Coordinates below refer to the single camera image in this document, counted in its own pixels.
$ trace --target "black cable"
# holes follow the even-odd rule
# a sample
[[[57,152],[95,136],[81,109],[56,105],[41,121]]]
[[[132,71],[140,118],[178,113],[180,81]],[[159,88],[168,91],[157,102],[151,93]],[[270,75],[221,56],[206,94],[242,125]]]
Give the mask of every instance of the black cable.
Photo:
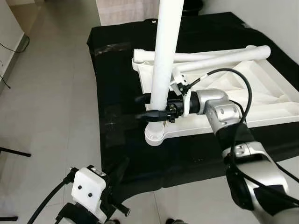
[[[235,132],[235,136],[234,136],[234,140],[233,140],[233,144],[230,148],[230,158],[231,158],[231,165],[233,166],[233,168],[236,170],[237,174],[241,175],[243,178],[253,182],[254,184],[256,184],[257,186],[265,189],[266,191],[272,193],[272,194],[275,194],[277,195],[278,197],[281,197],[289,202],[292,202],[294,205],[296,205],[297,207],[299,207],[299,200],[296,199],[296,198],[293,198],[291,196],[288,196],[287,194],[284,194],[280,191],[277,191],[273,188],[270,188],[262,183],[260,183],[259,181],[253,179],[252,177],[248,176],[247,174],[243,173],[237,166],[236,166],[236,163],[235,163],[235,151],[234,151],[234,148],[235,148],[235,138],[236,138],[236,133],[238,131],[238,128],[240,127],[240,123],[238,124],[238,127],[236,128],[236,132]]]
[[[242,73],[240,73],[239,71],[234,70],[234,69],[230,69],[230,68],[215,69],[215,70],[213,70],[211,72],[208,72],[207,75],[209,76],[209,75],[214,74],[214,73],[219,72],[219,71],[231,71],[231,72],[237,74],[241,79],[243,79],[244,83],[247,86],[248,102],[247,102],[247,106],[246,106],[246,109],[245,109],[245,112],[244,112],[244,116],[241,118],[241,120],[239,122],[240,124],[242,124],[245,121],[245,119],[246,119],[246,116],[247,116],[247,114],[249,112],[249,109],[250,109],[250,106],[251,106],[251,102],[252,102],[252,90],[251,90],[251,86],[250,86],[247,78]]]
[[[195,84],[197,84],[200,80],[201,80],[201,78],[198,78],[194,82],[192,82],[191,84],[187,85],[188,89],[190,89],[192,86],[194,86]]]
[[[280,166],[277,162],[275,162],[276,166],[285,174],[287,174],[290,178],[292,178],[294,181],[299,183],[299,178],[296,177],[295,175],[291,174],[289,171],[287,171],[285,168],[283,168],[282,166]]]
[[[241,175],[243,178],[253,182],[254,184],[256,184],[257,186],[267,190],[268,192],[271,192],[287,201],[290,201],[292,202],[294,205],[296,205],[297,207],[299,207],[299,200],[296,199],[296,198],[293,198],[291,196],[288,196],[287,194],[284,194],[280,191],[277,191],[275,189],[272,189],[262,183],[260,183],[259,181],[253,179],[252,177],[248,176],[247,174],[243,173],[236,165],[235,163],[235,151],[234,151],[234,148],[235,148],[235,139],[236,139],[236,134],[238,132],[238,128],[240,127],[240,125],[244,122],[244,120],[246,119],[246,116],[249,112],[249,109],[250,109],[250,106],[251,106],[251,101],[252,101],[252,90],[251,90],[251,86],[247,80],[247,78],[240,72],[234,70],[234,69],[229,69],[229,68],[222,68],[222,69],[216,69],[216,70],[213,70],[211,72],[208,73],[208,75],[211,75],[211,74],[214,74],[216,72],[219,72],[219,71],[231,71],[235,74],[237,74],[238,76],[240,76],[243,81],[245,82],[246,86],[247,86],[247,90],[248,90],[248,103],[247,103],[247,106],[246,106],[246,109],[245,109],[245,112],[244,112],[244,116],[241,118],[240,122],[238,123],[238,126],[236,128],[236,132],[235,132],[235,135],[234,135],[234,140],[233,140],[233,144],[230,148],[230,158],[231,158],[231,165],[233,166],[233,168],[237,171],[237,174]]]
[[[1,62],[1,66],[2,66],[2,72],[1,72],[1,74],[3,75],[3,74],[4,74],[3,62],[2,62],[1,60],[0,60],[0,62]],[[3,80],[4,84],[5,84],[9,89],[11,89],[11,87],[6,83],[6,81],[4,80],[4,78],[3,78],[2,75],[0,75],[0,77],[1,77],[1,79]]]
[[[27,222],[27,224],[33,224],[33,222],[36,220],[37,216],[39,215],[39,213],[41,213],[41,211],[44,209],[44,207],[47,205],[47,203],[49,202],[49,200],[51,200],[51,198],[65,185],[67,184],[67,182],[65,180],[63,180],[60,184],[58,184],[50,193],[49,195],[43,200],[43,202],[40,204],[40,206],[38,206],[38,208],[36,209],[36,211],[33,213],[32,217],[30,218],[30,220]]]
[[[233,102],[234,104],[236,104],[236,105],[240,108],[242,117],[244,117],[244,109],[243,109],[242,105],[239,104],[239,103],[236,102],[236,101],[231,100],[231,99],[230,99],[229,101],[230,101],[230,102]]]
[[[4,46],[1,42],[0,42],[0,45],[1,45],[2,47],[4,47],[5,49],[10,50],[10,51],[12,51],[12,52],[14,52],[14,53],[23,53],[23,52],[26,50],[26,48],[28,47],[29,43],[30,43],[30,38],[29,38],[28,36],[26,36],[26,37],[27,37],[27,44],[26,44],[26,46],[23,48],[23,50],[20,50],[20,51],[12,50],[12,49],[10,49],[10,48]]]

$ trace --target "baseboard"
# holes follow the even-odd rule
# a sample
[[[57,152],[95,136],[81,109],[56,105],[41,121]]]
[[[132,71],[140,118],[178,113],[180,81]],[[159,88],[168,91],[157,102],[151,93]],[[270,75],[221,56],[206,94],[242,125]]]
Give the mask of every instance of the baseboard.
[[[24,33],[23,37],[21,38],[21,41],[19,42],[19,45],[18,45],[16,51],[21,51],[25,47],[27,41],[28,41],[27,36]],[[12,56],[10,62],[8,63],[8,66],[7,66],[6,70],[4,71],[4,74],[2,74],[2,77],[4,78],[5,81],[8,80],[8,78],[10,76],[10,73],[14,68],[14,64],[18,60],[19,54],[20,53],[14,53],[14,55]],[[1,81],[0,82],[0,94],[2,93],[4,88],[7,88],[7,87],[5,86],[4,82]]]

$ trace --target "black tripod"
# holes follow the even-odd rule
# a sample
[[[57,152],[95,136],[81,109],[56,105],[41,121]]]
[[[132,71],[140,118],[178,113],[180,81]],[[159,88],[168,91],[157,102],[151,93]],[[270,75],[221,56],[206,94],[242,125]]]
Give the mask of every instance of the black tripod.
[[[24,153],[24,152],[20,152],[20,151],[16,151],[16,150],[11,150],[8,148],[2,148],[0,147],[0,153],[1,152],[7,152],[7,153],[12,153],[12,154],[16,154],[16,155],[21,155],[21,156],[26,156],[26,157],[30,157],[31,154],[30,153]],[[4,222],[4,221],[17,221],[18,217],[17,216],[12,216],[12,217],[0,217],[0,222]]]

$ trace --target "tile floor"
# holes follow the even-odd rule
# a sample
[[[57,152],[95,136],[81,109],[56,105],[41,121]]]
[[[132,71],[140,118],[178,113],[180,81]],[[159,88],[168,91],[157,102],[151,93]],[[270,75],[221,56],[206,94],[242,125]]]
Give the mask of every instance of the tile floor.
[[[32,153],[31,158],[1,153],[0,212],[18,215],[17,224],[28,221],[70,166],[100,167],[96,84],[85,44],[99,23],[94,0],[46,1],[8,81],[12,89],[0,95],[1,146]],[[298,157],[281,164],[299,174]],[[299,197],[291,181],[290,189]],[[54,223],[71,201],[70,191],[71,186],[61,190],[36,223]],[[233,204],[224,177],[136,195],[124,204],[130,216],[113,215],[122,224],[163,224],[168,217],[190,224],[257,224]]]

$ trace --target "round white foot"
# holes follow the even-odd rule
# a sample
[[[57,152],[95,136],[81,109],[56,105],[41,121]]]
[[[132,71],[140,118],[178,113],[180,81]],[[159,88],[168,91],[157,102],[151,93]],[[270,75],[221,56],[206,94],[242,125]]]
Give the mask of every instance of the round white foot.
[[[145,136],[145,141],[150,146],[160,145],[164,140],[163,123],[162,122],[149,123],[144,130],[144,136]]]

